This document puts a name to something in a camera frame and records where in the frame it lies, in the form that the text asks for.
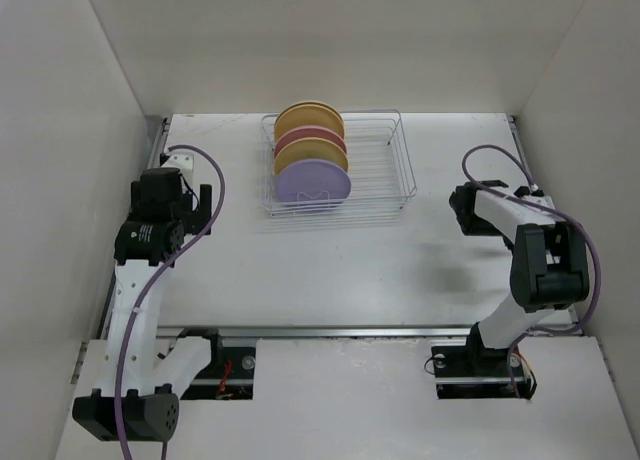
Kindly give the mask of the purple plastic plate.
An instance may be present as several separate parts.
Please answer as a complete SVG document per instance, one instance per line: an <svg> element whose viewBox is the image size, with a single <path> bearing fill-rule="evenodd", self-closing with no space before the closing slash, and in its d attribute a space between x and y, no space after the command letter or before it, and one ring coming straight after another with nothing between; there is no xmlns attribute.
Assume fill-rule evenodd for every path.
<svg viewBox="0 0 640 460"><path fill-rule="evenodd" d="M348 173L337 164L321 159L306 159L285 167L275 178L277 199L289 206L332 208L351 193Z"/></svg>

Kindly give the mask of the orange plastic plate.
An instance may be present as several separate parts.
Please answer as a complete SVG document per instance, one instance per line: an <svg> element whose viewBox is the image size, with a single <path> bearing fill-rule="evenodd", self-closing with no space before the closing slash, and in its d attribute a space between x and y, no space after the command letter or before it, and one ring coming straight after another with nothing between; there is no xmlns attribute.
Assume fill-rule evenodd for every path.
<svg viewBox="0 0 640 460"><path fill-rule="evenodd" d="M295 162L312 159L332 162L344 171L349 169L347 154L337 144L319 137L306 137L291 142L279 151L274 159L274 174L279 175Z"/></svg>
<svg viewBox="0 0 640 460"><path fill-rule="evenodd" d="M278 141L288 131L303 126L327 128L341 137L345 134L344 120L334 107L323 102L305 101L287 107L277 116L274 139Z"/></svg>

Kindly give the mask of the pink plastic plate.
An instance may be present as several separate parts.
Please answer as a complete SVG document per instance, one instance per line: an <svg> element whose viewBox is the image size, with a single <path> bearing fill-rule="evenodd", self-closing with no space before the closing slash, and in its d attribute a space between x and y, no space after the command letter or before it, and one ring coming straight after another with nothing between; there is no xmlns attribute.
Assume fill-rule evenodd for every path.
<svg viewBox="0 0 640 460"><path fill-rule="evenodd" d="M289 144L304 138L320 138L330 141L338 146L344 153L347 153L344 138L338 133L319 125L304 125L290 129L278 138L274 148L274 156L277 156Z"/></svg>

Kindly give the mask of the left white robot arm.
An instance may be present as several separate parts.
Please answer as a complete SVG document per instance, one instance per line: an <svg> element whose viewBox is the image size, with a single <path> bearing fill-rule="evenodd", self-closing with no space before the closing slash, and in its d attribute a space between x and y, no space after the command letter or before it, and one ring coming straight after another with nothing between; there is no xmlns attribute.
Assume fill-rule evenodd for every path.
<svg viewBox="0 0 640 460"><path fill-rule="evenodd" d="M90 394L74 399L73 419L104 442L166 443L179 400L198 374L223 367L212 334L186 335L160 359L156 351L164 289L186 238L209 233L212 188L194 205L182 171L144 171L131 185L131 206L115 240L115 298L106 352Z"/></svg>

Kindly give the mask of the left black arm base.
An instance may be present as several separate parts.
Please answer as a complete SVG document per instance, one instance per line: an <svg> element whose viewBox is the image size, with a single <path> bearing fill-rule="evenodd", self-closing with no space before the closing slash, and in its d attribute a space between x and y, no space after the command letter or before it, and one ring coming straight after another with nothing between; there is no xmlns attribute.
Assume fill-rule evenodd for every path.
<svg viewBox="0 0 640 460"><path fill-rule="evenodd" d="M191 382L181 400L236 401L253 398L257 363L256 342L231 339L216 329L183 329L178 339L206 339L211 347L211 361Z"/></svg>

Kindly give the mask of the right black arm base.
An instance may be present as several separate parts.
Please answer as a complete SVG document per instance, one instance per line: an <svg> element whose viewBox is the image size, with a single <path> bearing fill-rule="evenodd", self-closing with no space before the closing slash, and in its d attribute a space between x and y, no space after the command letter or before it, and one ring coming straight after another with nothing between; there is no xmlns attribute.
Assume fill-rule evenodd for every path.
<svg viewBox="0 0 640 460"><path fill-rule="evenodd" d="M474 362L463 345L434 345L424 369L434 376L439 400L531 400L538 386L518 351Z"/></svg>

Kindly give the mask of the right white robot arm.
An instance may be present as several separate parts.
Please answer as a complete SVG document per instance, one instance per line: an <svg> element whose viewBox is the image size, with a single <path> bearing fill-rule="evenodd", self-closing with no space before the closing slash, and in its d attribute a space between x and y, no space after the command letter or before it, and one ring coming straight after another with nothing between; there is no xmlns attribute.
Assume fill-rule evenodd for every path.
<svg viewBox="0 0 640 460"><path fill-rule="evenodd" d="M555 212L551 198L502 181L457 186L449 205L465 236L500 237L511 253L509 293L496 310L473 325L463 349L477 374L508 362L512 343L557 310L590 292L584 235Z"/></svg>

